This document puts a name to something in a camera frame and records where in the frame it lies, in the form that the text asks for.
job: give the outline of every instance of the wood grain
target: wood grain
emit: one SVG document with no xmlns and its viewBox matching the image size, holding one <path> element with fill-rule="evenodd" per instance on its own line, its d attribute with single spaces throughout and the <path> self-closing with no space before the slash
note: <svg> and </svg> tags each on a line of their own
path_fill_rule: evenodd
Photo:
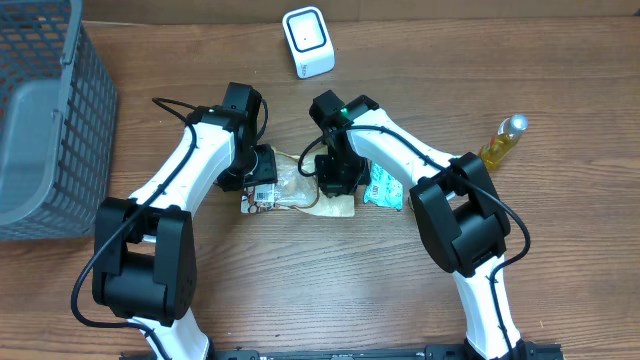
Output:
<svg viewBox="0 0 640 360">
<path fill-rule="evenodd" d="M 315 0 L 327 21 L 631 16 L 636 0 Z M 85 19 L 136 24 L 280 23 L 302 0 L 92 0 Z"/>
<path fill-rule="evenodd" d="M 452 153 L 476 151 L 502 119 L 526 113 L 530 130 L 493 175 L 533 236 L 506 274 L 515 322 L 528 340 L 561 343 L 568 359 L 637 359 L 639 33 L 633 18 L 332 24 L 336 68 L 300 81 L 279 25 L 90 29 L 120 91 L 111 195 L 144 184 L 181 137 L 153 96 L 216 104 L 229 81 L 252 84 L 269 101 L 264 141 L 288 153 L 319 134 L 307 112 L 327 89 L 346 101 L 369 95 Z M 212 189 L 194 227 L 193 309 L 220 349 L 407 348 L 465 336 L 455 285 L 409 210 L 358 200 L 352 219 L 247 217 L 238 194 Z M 514 230 L 509 254 L 521 246 Z M 91 239 L 0 244 L 0 358 L 146 350 L 134 331 L 73 319 L 69 293 L 91 253 Z M 80 304 L 113 319 L 88 286 Z"/>
</svg>

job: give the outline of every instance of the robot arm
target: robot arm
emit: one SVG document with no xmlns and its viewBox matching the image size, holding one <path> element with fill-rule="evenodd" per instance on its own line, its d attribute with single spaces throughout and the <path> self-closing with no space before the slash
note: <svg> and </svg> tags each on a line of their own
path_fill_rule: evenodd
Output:
<svg viewBox="0 0 640 360">
<path fill-rule="evenodd" d="M 454 158 L 451 154 L 429 147 L 401 129 L 383 109 L 369 110 L 356 118 L 352 124 L 354 126 L 383 126 L 392 130 L 442 167 L 448 167 L 449 161 Z M 356 154 L 380 165 L 405 188 L 412 188 L 418 185 L 421 178 L 432 178 L 440 172 L 433 166 L 424 164 L 424 161 L 413 151 L 389 134 L 374 130 L 361 130 L 349 131 L 347 136 Z M 453 198 L 454 193 L 449 193 L 447 197 L 448 199 Z M 464 276 L 458 271 L 453 272 L 453 279 L 467 318 L 467 340 L 484 359 L 500 358 L 508 352 L 504 336 L 498 325 L 488 281 L 491 271 L 502 262 L 504 262 L 504 255 L 492 256 L 477 267 L 475 274 L 470 277 Z M 496 281 L 502 319 L 507 327 L 511 346 L 515 348 L 516 343 L 520 340 L 520 333 L 511 319 L 502 270 L 498 272 Z"/>
<path fill-rule="evenodd" d="M 143 204 L 185 161 L 191 129 L 147 184 L 127 200 L 107 198 L 98 208 L 95 251 L 105 250 L 93 267 L 93 298 L 117 317 L 151 329 L 157 340 L 147 340 L 159 359 L 164 357 L 156 341 L 171 359 L 203 360 L 213 353 L 190 309 L 197 280 L 192 217 L 214 181 L 223 191 L 276 182 L 273 150 L 256 144 L 261 102 L 251 86 L 230 83 L 222 105 L 200 106 L 186 117 L 196 147 L 149 207 Z M 109 242 L 140 211 L 131 230 Z M 154 255 L 128 250 L 127 244 L 142 240 L 155 243 Z"/>
<path fill-rule="evenodd" d="M 314 99 L 309 113 L 325 135 L 344 127 L 354 128 L 347 129 L 346 135 L 341 133 L 327 137 L 329 155 L 316 158 L 321 188 L 335 190 L 339 187 L 332 183 L 349 181 L 335 174 L 345 173 L 340 171 L 341 168 L 357 167 L 358 157 L 374 161 L 406 188 L 411 188 L 423 244 L 434 261 L 453 274 L 467 318 L 467 343 L 472 352 L 482 359 L 500 359 L 508 355 L 488 280 L 491 271 L 504 262 L 504 237 L 509 233 L 504 211 L 483 201 L 486 199 L 473 191 L 468 192 L 469 202 L 452 210 L 447 200 L 456 193 L 466 193 L 461 193 L 461 189 L 447 178 L 450 174 L 442 174 L 440 169 L 425 164 L 407 145 L 386 132 L 357 128 L 379 126 L 391 130 L 440 167 L 464 176 L 497 197 L 482 162 L 473 154 L 457 158 L 427 146 L 398 127 L 377 103 L 366 96 L 345 105 L 328 91 Z M 361 178 L 356 173 L 352 175 L 352 181 Z M 358 184 L 361 182 L 348 183 L 342 188 L 353 191 Z M 516 348 L 520 333 L 511 319 L 502 270 L 497 273 L 496 282 L 502 320 L 511 347 Z"/>
</svg>

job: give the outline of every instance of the small white box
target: small white box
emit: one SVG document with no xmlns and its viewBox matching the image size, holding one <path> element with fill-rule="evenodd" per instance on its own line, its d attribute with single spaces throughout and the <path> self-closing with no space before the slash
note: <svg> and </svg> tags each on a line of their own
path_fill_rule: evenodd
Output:
<svg viewBox="0 0 640 360">
<path fill-rule="evenodd" d="M 298 77 L 306 79 L 333 69 L 333 44 L 318 8 L 307 6 L 286 13 L 282 27 Z"/>
</svg>

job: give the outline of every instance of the oil bottle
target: oil bottle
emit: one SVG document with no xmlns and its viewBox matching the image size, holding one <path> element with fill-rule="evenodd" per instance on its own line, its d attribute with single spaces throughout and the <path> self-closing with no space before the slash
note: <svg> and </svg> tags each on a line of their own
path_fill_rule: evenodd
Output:
<svg viewBox="0 0 640 360">
<path fill-rule="evenodd" d="M 484 145 L 478 153 L 478 157 L 482 159 L 487 170 L 498 168 L 500 161 L 516 146 L 528 126 L 529 121 L 522 114 L 513 115 L 500 124 L 498 134 L 492 137 L 491 141 Z"/>
</svg>

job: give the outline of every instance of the gray plastic basket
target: gray plastic basket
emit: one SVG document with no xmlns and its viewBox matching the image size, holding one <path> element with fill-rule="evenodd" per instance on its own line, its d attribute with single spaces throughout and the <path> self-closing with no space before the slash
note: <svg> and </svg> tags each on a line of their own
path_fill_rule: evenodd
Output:
<svg viewBox="0 0 640 360">
<path fill-rule="evenodd" d="M 0 0 L 0 240 L 93 232 L 117 93 L 81 0 Z"/>
</svg>

